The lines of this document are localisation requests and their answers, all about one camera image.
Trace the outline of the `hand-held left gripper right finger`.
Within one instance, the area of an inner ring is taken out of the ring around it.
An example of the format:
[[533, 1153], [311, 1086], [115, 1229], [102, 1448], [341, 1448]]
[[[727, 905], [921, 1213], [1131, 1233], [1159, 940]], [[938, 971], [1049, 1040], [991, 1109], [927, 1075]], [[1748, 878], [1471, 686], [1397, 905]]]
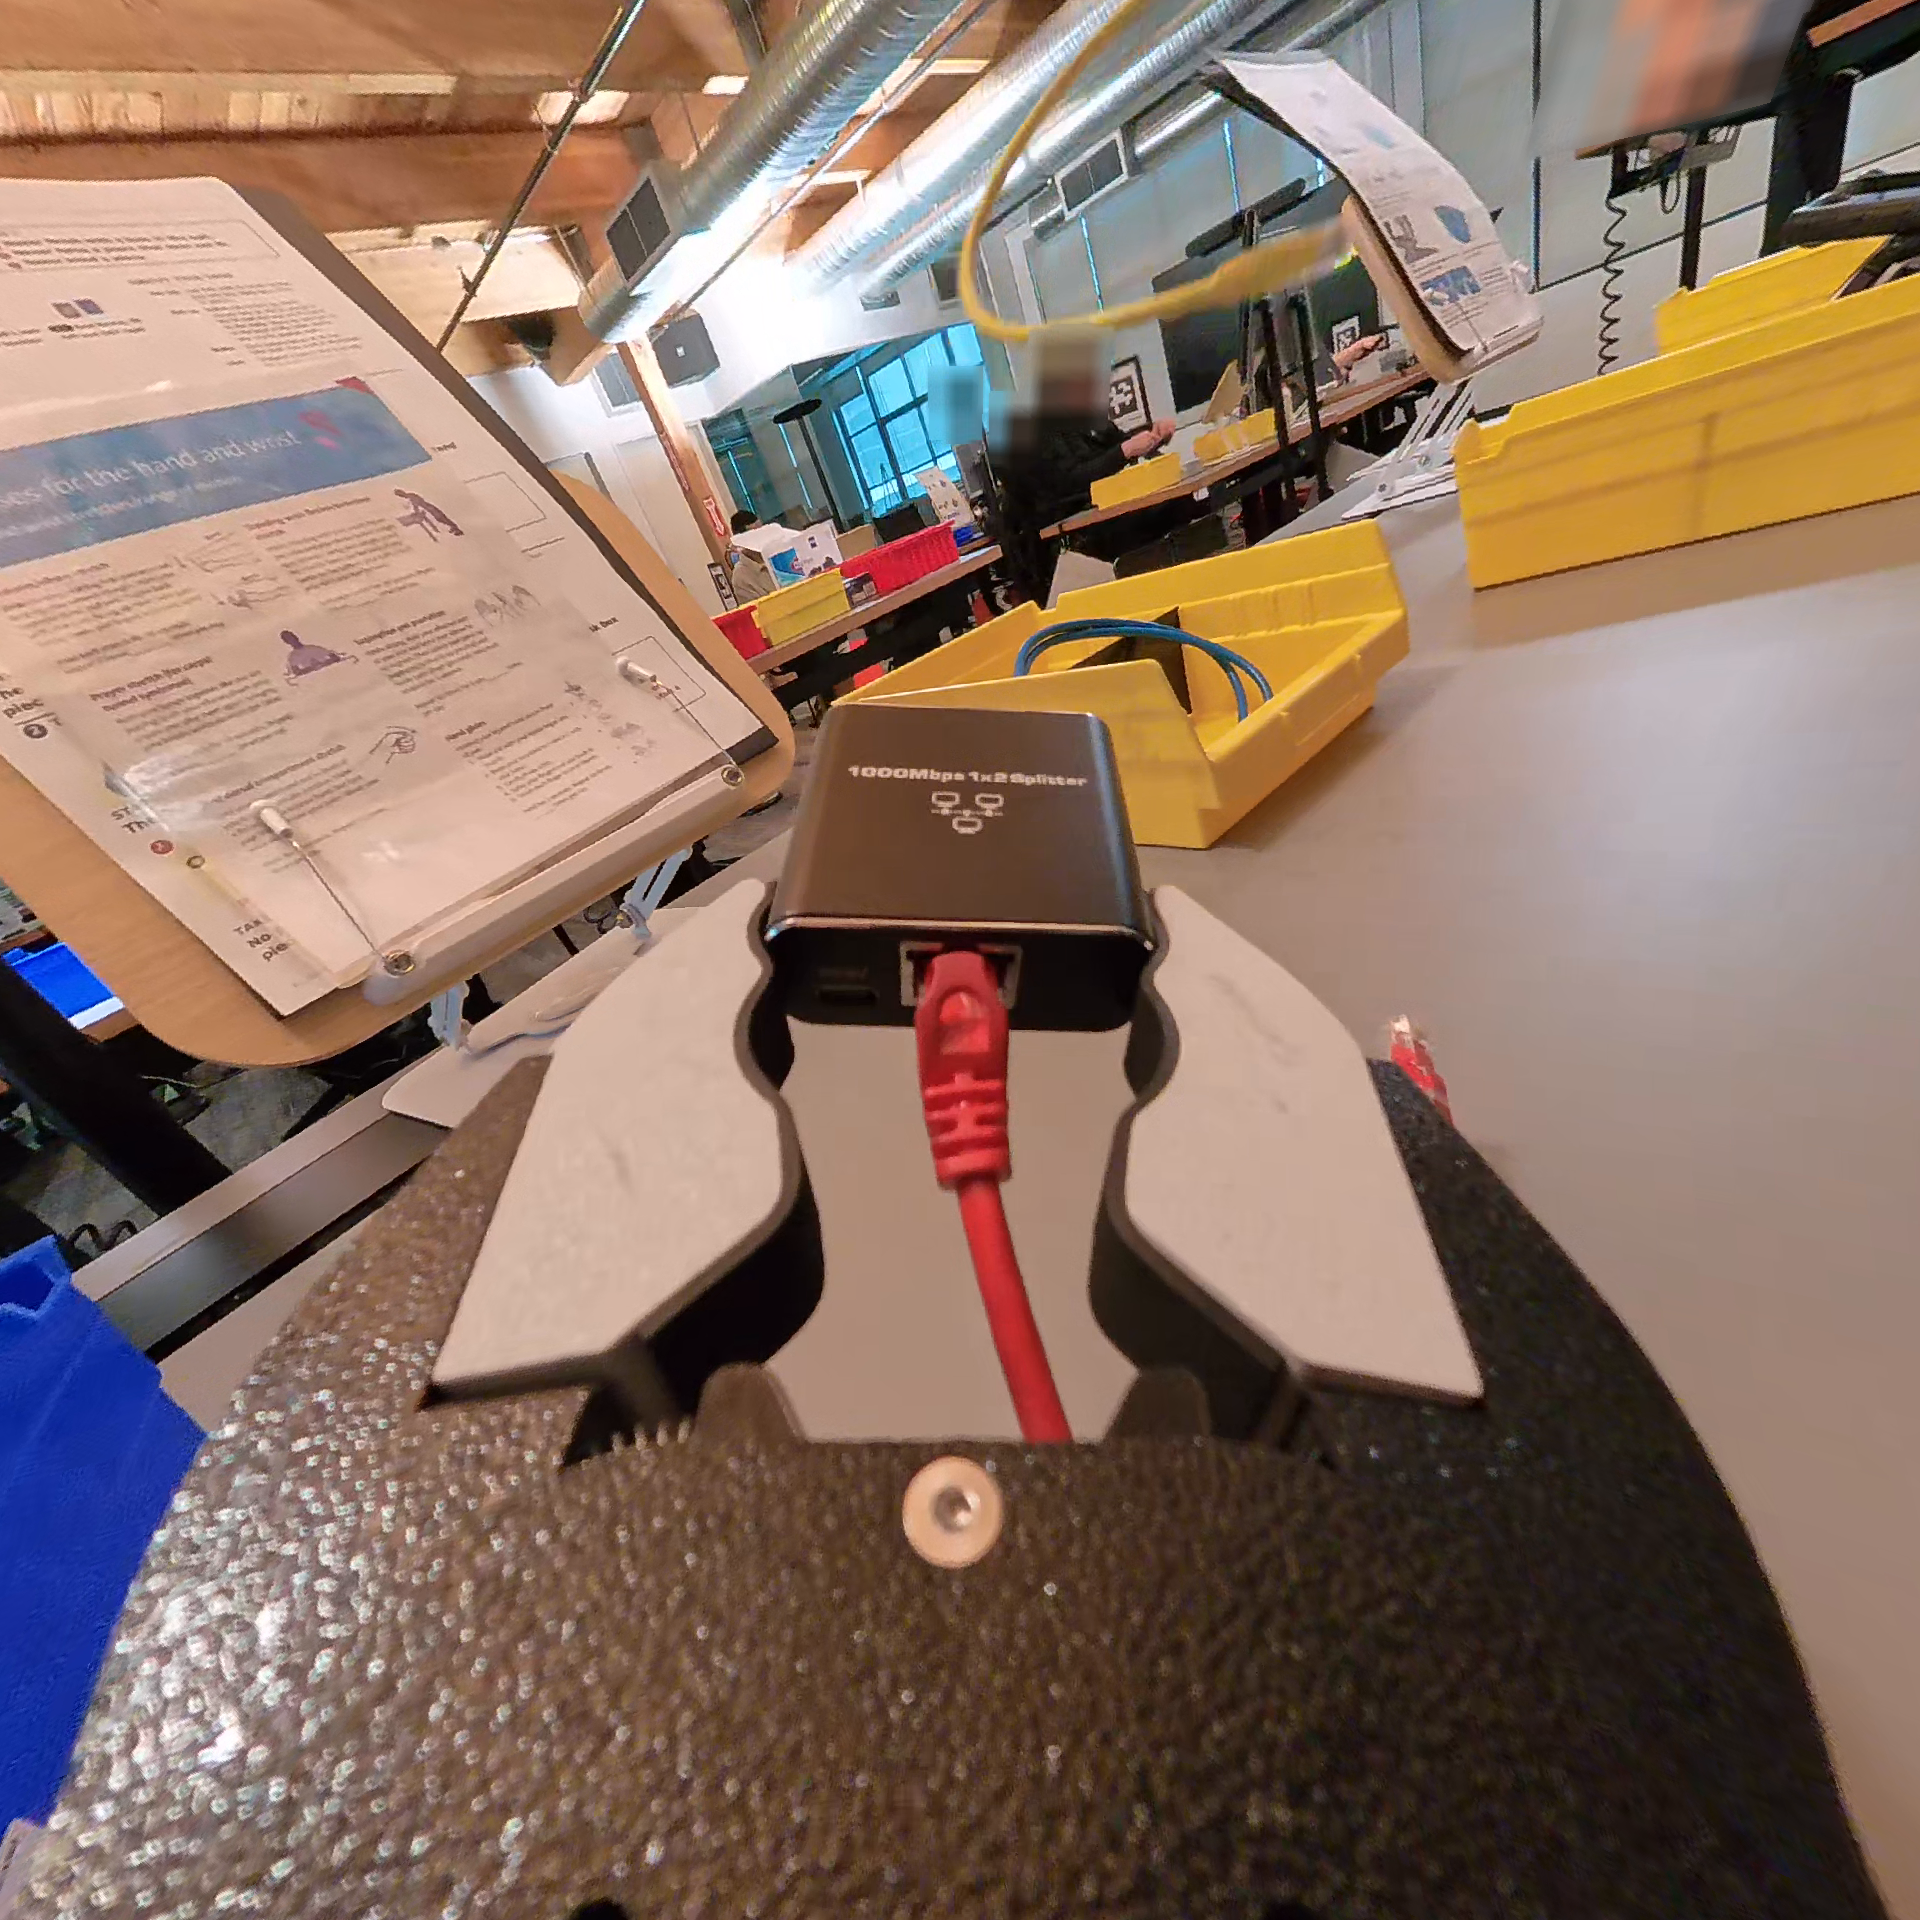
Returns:
[[1470, 1408], [1481, 1370], [1349, 1029], [1175, 885], [1151, 891], [1095, 1216], [1093, 1309], [1211, 1408], [1287, 1388]]

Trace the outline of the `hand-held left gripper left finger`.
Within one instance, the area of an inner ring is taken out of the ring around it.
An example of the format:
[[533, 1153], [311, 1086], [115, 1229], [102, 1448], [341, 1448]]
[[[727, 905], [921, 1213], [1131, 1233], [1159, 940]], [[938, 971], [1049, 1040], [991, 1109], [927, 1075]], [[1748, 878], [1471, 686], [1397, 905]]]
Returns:
[[441, 1401], [557, 1386], [695, 1411], [826, 1294], [785, 1104], [794, 1046], [743, 880], [673, 925], [554, 1046], [433, 1373]]

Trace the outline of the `black network splitter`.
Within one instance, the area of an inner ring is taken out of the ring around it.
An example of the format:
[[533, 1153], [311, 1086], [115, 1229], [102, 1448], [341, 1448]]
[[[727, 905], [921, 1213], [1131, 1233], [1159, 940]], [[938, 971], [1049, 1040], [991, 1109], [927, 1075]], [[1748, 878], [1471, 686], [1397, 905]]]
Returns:
[[907, 1026], [982, 954], [1010, 1026], [1133, 1020], [1155, 921], [1106, 724], [1079, 712], [830, 709], [766, 909], [789, 1017]]

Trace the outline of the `blue plastic bin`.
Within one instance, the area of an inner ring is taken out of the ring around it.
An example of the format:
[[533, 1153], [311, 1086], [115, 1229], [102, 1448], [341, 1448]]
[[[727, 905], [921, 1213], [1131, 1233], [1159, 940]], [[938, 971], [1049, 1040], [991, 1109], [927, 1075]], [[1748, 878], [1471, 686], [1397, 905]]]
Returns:
[[3, 1261], [3, 1825], [61, 1790], [117, 1621], [201, 1448], [59, 1241]]

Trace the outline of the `black standing desk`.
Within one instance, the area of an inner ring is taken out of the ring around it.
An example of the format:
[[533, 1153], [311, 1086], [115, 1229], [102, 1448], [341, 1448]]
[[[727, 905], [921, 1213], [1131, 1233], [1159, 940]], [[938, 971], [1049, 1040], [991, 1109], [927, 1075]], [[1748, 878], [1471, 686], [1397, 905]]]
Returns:
[[1653, 196], [1678, 216], [1676, 291], [1703, 288], [1707, 172], [1766, 131], [1761, 256], [1863, 228], [1830, 216], [1846, 201], [1844, 155], [1866, 83], [1913, 66], [1913, 2], [1621, 4], [1607, 45], [1623, 85], [1603, 148], [1603, 261], [1623, 254], [1626, 206]]

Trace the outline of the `instruction sheet on wooden stand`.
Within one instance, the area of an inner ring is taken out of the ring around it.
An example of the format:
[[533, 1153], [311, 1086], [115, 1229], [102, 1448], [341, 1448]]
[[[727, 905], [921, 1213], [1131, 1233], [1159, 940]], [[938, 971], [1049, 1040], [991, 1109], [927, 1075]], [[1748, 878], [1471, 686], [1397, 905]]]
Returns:
[[247, 222], [273, 235], [277, 256], [303, 259], [369, 315], [385, 347], [410, 355], [465, 409], [489, 443], [482, 466], [521, 473], [524, 488], [543, 499], [546, 521], [561, 529], [565, 585], [593, 581], [585, 564], [585, 549], [593, 549], [598, 572], [649, 609], [644, 636], [698, 657], [707, 678], [753, 713], [753, 731], [743, 736], [740, 786], [727, 786], [715, 800], [674, 800], [667, 811], [572, 856], [546, 878], [524, 880], [479, 902], [474, 930], [435, 934], [410, 971], [385, 976], [369, 989], [338, 989], [294, 1016], [277, 1016], [199, 932], [154, 900], [81, 827], [61, 820], [52, 802], [31, 798], [20, 774], [5, 774], [5, 852], [15, 858], [15, 865], [5, 865], [5, 883], [38, 909], [58, 940], [77, 949], [123, 1004], [127, 1020], [193, 1059], [285, 1068], [313, 1066], [371, 1040], [381, 1026], [425, 1006], [435, 993], [491, 970], [583, 909], [615, 880], [635, 875], [644, 862], [682, 852], [705, 833], [734, 820], [777, 789], [796, 747], [794, 728], [774, 696], [737, 657], [618, 504], [543, 469], [469, 378], [362, 272], [358, 261], [334, 246], [289, 196], [245, 186], [236, 196], [247, 206]]

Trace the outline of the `printed instruction sheet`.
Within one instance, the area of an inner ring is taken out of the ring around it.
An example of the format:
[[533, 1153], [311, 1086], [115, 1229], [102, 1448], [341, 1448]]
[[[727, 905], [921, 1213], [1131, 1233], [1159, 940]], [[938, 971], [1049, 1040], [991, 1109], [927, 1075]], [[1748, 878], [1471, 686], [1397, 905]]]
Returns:
[[753, 713], [236, 190], [5, 181], [5, 765], [289, 1017]]

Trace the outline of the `red plastic bin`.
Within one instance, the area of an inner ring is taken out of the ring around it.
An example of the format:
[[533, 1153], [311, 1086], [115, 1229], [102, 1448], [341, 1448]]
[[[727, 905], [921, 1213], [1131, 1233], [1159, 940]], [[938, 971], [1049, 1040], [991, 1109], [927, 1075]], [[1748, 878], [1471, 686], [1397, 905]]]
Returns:
[[847, 602], [857, 602], [890, 596], [955, 563], [955, 533], [946, 521], [938, 521], [911, 534], [844, 556], [836, 569], [847, 581]]

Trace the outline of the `large yellow plastic bin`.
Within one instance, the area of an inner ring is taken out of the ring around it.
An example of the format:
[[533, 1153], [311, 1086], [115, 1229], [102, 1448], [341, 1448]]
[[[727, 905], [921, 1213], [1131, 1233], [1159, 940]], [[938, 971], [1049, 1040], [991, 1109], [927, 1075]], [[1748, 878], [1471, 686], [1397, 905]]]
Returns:
[[1917, 492], [1917, 285], [1898, 280], [1468, 424], [1476, 590]]
[[1695, 291], [1678, 291], [1654, 310], [1654, 353], [1666, 357], [1830, 305], [1885, 242], [1885, 235], [1863, 235], [1790, 246], [1721, 272]]

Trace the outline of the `large black screen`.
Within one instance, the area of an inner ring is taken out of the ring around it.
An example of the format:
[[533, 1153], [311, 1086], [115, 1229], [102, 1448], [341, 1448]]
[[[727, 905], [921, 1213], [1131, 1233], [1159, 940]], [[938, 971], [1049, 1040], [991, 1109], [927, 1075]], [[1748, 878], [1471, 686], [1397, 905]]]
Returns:
[[[1314, 280], [1295, 282], [1289, 288], [1266, 299], [1270, 325], [1281, 349], [1281, 371], [1287, 378], [1287, 406], [1292, 411], [1305, 406], [1305, 392], [1298, 372], [1302, 363], [1300, 331], [1294, 306], [1300, 305], [1314, 345], [1317, 388], [1325, 388], [1337, 380], [1330, 365], [1330, 355], [1379, 333], [1380, 309], [1374, 282], [1363, 268], [1355, 251], [1346, 251], [1337, 264]], [[1266, 406], [1265, 378], [1265, 322], [1251, 306], [1209, 309], [1177, 320], [1159, 322], [1159, 339], [1167, 371], [1171, 403], [1177, 413], [1203, 406], [1211, 400], [1218, 380], [1229, 365], [1255, 369], [1255, 385], [1261, 397], [1255, 406]]]

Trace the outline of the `wooden document stand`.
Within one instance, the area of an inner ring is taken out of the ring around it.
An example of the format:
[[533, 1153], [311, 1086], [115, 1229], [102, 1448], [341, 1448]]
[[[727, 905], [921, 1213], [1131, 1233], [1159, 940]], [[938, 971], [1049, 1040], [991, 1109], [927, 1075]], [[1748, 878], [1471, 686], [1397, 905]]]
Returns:
[[1302, 53], [1228, 56], [1206, 83], [1346, 186], [1346, 245], [1428, 378], [1458, 382], [1534, 345], [1546, 315], [1489, 206], [1343, 66]]

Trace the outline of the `silver air duct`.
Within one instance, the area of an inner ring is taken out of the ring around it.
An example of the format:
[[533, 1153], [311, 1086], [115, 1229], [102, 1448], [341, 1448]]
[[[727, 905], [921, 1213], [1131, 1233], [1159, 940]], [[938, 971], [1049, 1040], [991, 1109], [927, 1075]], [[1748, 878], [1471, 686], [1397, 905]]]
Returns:
[[[1236, 50], [1319, 45], [1370, 4], [1157, 2], [1127, 17], [1047, 109], [1002, 186], [1014, 206], [1140, 112]], [[799, 283], [868, 293], [958, 246], [991, 166], [1042, 94], [1121, 4], [1060, 4], [1007, 58], [866, 181], [785, 266]]]
[[955, 2], [828, 2], [779, 40], [686, 164], [649, 160], [605, 226], [611, 259], [581, 320], [622, 342], [679, 302], [850, 128], [876, 90], [934, 36]]

